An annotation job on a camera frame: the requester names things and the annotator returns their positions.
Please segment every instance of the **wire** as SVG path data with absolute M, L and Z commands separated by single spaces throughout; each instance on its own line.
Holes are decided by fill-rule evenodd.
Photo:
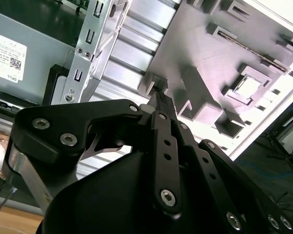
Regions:
M 287 204 L 287 203 L 291 203 L 291 202 L 293 202 L 293 200 L 292 201 L 279 202 L 279 204 Z
M 10 190 L 10 193 L 8 194 L 8 196 L 5 198 L 5 200 L 3 201 L 3 203 L 0 204 L 0 210 L 2 209 L 2 207 L 4 206 L 4 204 L 8 201 L 8 199 L 10 199 L 11 196 L 16 192 L 16 190 L 17 190 L 16 188 L 12 188 Z
M 240 159 L 240 160 L 238 160 L 238 163 L 245 164 L 245 165 L 248 165 L 250 167 L 253 167 L 254 169 L 257 170 L 257 172 L 259 174 L 261 174 L 262 176 L 265 176 L 265 177 L 269 177 L 269 178 L 283 178 L 283 177 L 286 177 L 286 176 L 293 175 L 293 172 L 288 172 L 288 173 L 284 173 L 284 174 L 280 174 L 280 175 L 271 175 L 271 174 L 268 174 L 268 173 L 264 172 L 262 169 L 260 169 L 259 167 L 257 167 L 255 164 L 253 164 L 251 162 L 248 162 L 248 161 Z

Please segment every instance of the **metal frame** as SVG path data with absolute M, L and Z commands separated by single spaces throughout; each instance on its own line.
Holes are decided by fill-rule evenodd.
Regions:
M 54 104 L 81 102 L 90 79 L 95 79 L 91 81 L 91 89 L 94 92 L 102 78 L 130 4 L 131 0 L 91 0 L 89 2 L 62 97 L 58 103 L 53 102 Z M 123 7 L 123 10 L 112 15 L 112 9 L 119 6 Z M 88 101 L 89 98 L 87 95 L 84 101 Z

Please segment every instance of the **metal plate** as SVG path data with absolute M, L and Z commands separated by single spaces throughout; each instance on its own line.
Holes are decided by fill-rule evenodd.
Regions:
M 246 22 L 241 22 L 220 9 L 209 15 L 183 1 L 147 71 L 167 78 L 173 97 L 176 90 L 183 88 L 180 81 L 186 67 L 197 67 L 213 98 L 223 109 L 239 114 L 247 111 L 248 106 L 222 93 L 224 87 L 232 86 L 239 77 L 239 67 L 247 64 L 268 75 L 272 79 L 269 86 L 280 74 L 263 67 L 260 59 L 248 50 L 207 33 L 208 25 L 213 22 L 225 28 L 236 35 L 240 43 L 286 65 L 293 63 L 293 54 L 278 48 L 276 41 L 281 39 L 281 34 L 293 37 L 293 33 L 256 9 L 244 5 L 251 16 Z
M 74 48 L 1 14 L 0 35 L 27 46 L 23 81 L 13 83 L 0 78 L 0 90 L 41 104 L 50 68 L 54 64 L 69 68 L 73 58 L 69 52 Z

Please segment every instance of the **gray panel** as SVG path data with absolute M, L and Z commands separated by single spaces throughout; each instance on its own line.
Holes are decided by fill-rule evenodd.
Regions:
M 40 24 L 48 25 L 46 20 L 48 17 L 41 18 Z M 0 78 L 0 90 L 41 104 L 50 68 L 54 64 L 69 68 L 73 58 L 69 51 L 74 48 L 1 14 L 0 35 L 27 46 L 23 81 L 13 83 Z
M 109 61 L 106 66 L 104 76 L 133 90 L 138 89 L 140 81 L 143 77 L 142 75 L 111 61 Z
M 161 42 L 163 39 L 163 34 L 146 26 L 145 24 L 127 16 L 125 21 L 124 21 L 124 25 L 137 31 L 138 33 L 141 33 L 145 36 L 147 36 L 148 38 L 153 39 L 154 41 L 157 42 Z
M 262 66 L 257 55 L 238 44 L 207 34 L 207 25 L 214 22 L 236 35 L 241 44 L 287 66 L 293 63 L 293 55 L 280 49 L 276 42 L 282 34 L 293 37 L 293 33 L 242 1 L 239 3 L 251 15 L 247 22 L 241 22 L 219 9 L 212 16 L 204 14 L 183 1 L 147 72 L 167 78 L 168 89 L 175 93 L 182 89 L 182 70 L 189 65 L 197 67 L 212 97 L 224 109 L 237 113 L 247 111 L 247 106 L 222 94 L 223 88 L 233 85 L 239 77 L 239 67 L 243 63 L 252 66 L 273 82 L 280 75 Z
M 116 41 L 111 56 L 142 71 L 147 70 L 153 58 L 151 55 L 120 40 Z
M 128 42 L 133 42 L 152 51 L 156 51 L 159 45 L 158 42 L 126 26 L 122 27 L 120 31 L 120 36 L 125 37 Z
M 158 0 L 134 0 L 130 11 L 162 28 L 168 28 L 176 12 L 173 8 Z

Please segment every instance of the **rectangular slot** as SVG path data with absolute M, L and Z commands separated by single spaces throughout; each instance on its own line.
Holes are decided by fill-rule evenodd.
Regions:
M 248 9 L 237 1 L 224 1 L 222 5 L 222 10 L 226 11 L 228 14 L 242 22 L 248 21 L 251 16 L 247 12 Z
M 83 72 L 79 72 L 78 70 L 76 70 L 74 75 L 74 80 L 79 82 L 82 78 L 82 75 L 83 75 Z
M 0 107 L 8 108 L 8 104 L 3 101 L 0 101 Z
M 86 37 L 86 42 L 88 44 L 91 44 L 92 43 L 92 40 L 93 40 L 93 37 L 94 37 L 94 31 L 91 31 L 90 29 L 88 30 L 88 34 L 87 34 L 87 37 Z
M 93 16 L 100 18 L 102 10 L 103 10 L 103 3 L 100 3 L 100 1 L 96 2 L 96 7 L 94 8 Z
M 238 13 L 238 14 L 241 14 L 241 15 L 243 15 L 243 16 L 249 16 L 248 13 L 246 13 L 245 11 L 243 11 L 242 9 L 240 9 L 240 8 L 237 7 L 237 6 L 234 6 L 232 9 L 233 9 L 233 11 L 235 11 L 235 12 Z

